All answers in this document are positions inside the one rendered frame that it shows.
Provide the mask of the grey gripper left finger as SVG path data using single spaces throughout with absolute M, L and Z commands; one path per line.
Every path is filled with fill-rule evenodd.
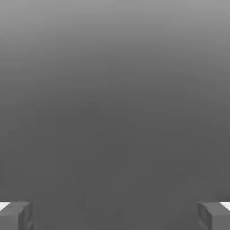
M 33 203 L 0 202 L 0 230 L 34 230 Z

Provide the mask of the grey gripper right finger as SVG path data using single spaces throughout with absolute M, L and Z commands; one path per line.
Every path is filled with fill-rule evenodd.
M 230 202 L 199 202 L 197 212 L 201 230 L 230 230 Z

